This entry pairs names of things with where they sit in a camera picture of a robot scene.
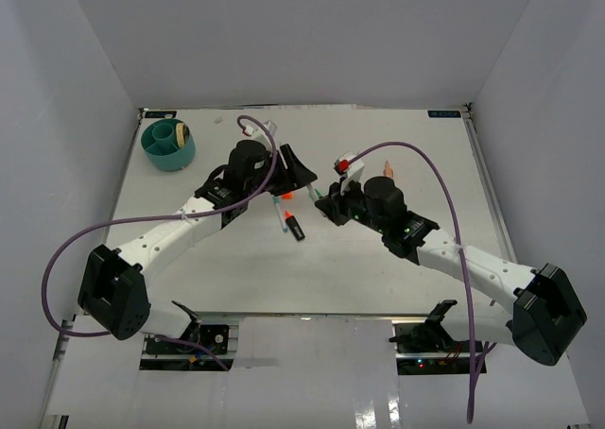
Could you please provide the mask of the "pink capped white marker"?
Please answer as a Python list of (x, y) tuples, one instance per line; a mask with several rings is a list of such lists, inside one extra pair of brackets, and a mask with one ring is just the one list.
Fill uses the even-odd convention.
[(307, 184), (306, 189), (313, 203), (316, 203), (321, 198), (320, 192), (314, 187), (312, 183)]

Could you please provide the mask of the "teal capped white marker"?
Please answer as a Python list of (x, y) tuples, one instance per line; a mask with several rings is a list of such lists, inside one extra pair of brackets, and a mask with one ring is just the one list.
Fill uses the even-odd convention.
[(288, 232), (288, 226), (285, 223), (285, 214), (283, 213), (282, 206), (278, 197), (272, 197), (273, 206), (275, 208), (276, 214), (278, 216), (278, 220), (280, 222), (280, 226), (283, 232)]

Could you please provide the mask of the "beige tape roll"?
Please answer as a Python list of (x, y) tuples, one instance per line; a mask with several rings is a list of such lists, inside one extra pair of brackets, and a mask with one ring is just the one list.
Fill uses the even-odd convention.
[(189, 127), (183, 122), (179, 122), (175, 127), (175, 137), (179, 149), (184, 148), (190, 137)]

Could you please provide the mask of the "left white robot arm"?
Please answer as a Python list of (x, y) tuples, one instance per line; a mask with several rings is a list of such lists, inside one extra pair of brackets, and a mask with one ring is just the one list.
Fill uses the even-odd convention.
[(227, 163), (209, 175), (175, 218), (116, 249), (100, 245), (89, 254), (79, 307), (119, 340), (138, 332), (166, 335), (178, 352), (192, 351), (199, 343), (199, 328), (175, 303), (149, 300), (153, 279), (197, 242), (245, 213), (254, 191), (278, 197), (317, 178), (290, 145), (271, 153), (258, 141), (238, 142)]

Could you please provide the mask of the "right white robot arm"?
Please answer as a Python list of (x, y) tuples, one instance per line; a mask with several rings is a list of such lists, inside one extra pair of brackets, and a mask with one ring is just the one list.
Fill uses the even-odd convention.
[(398, 258), (468, 283), (495, 305), (474, 312), (475, 339), (508, 344), (544, 366), (556, 365), (587, 321), (567, 274), (558, 266), (523, 266), (475, 247), (460, 247), (436, 222), (410, 211), (387, 177), (347, 190), (330, 186), (315, 206), (331, 222), (355, 221), (381, 236)]

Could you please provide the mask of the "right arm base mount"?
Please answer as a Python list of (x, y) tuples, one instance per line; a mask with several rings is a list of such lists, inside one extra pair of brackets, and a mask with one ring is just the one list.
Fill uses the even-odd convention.
[(441, 326), (445, 316), (457, 304), (456, 300), (444, 300), (425, 317), (393, 321), (389, 343), (396, 351), (399, 376), (470, 373), (469, 341), (456, 341)]

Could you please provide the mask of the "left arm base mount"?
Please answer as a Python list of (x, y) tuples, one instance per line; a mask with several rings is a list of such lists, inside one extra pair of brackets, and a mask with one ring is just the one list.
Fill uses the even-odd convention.
[(185, 335), (187, 345), (148, 335), (139, 363), (140, 370), (181, 372), (226, 372), (233, 366), (237, 335), (228, 324), (202, 324)]

